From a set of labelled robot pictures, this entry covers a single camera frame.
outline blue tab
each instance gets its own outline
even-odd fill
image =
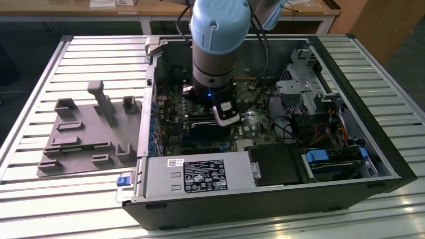
[[[309,163],[314,161],[310,152],[308,152],[308,153],[305,154],[305,158],[306,158],[306,161],[308,161]]]
[[[368,157],[369,157],[368,151],[366,151],[365,148],[360,148],[360,153],[361,153],[361,156],[362,156],[364,158],[368,158]]]
[[[131,176],[127,177],[119,177],[117,179],[117,186],[123,187],[123,186],[131,186]]]
[[[313,161],[325,161],[329,160],[325,150],[312,150],[305,154],[306,161],[310,163]]]

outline motherboard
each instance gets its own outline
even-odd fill
[[[266,94],[241,114],[240,122],[221,127],[212,110],[183,96],[183,87],[161,85],[157,90],[164,156],[244,151],[247,146],[277,143],[265,107]],[[261,91],[252,81],[236,81],[235,87],[239,103],[254,100]]]

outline table leg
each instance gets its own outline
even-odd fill
[[[316,34],[328,34],[332,24],[333,24],[333,20],[334,20],[336,16],[326,16],[324,21],[320,23],[318,28],[317,28],[317,32]]]
[[[151,16],[141,16],[139,18],[139,22],[141,25],[141,31],[144,35],[152,35],[152,30],[151,30]]]
[[[53,26],[52,26],[52,22],[51,21],[43,21],[41,22],[44,30],[45,31],[52,31],[53,30]]]

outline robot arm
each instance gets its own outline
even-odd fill
[[[252,15],[257,15],[264,29],[273,29],[285,0],[172,2],[193,6],[193,82],[189,95],[196,103],[212,107],[219,125],[227,126],[240,120],[233,92],[233,70],[237,49],[248,34]]]

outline warning label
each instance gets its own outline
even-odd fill
[[[223,160],[184,163],[185,192],[227,190]]]

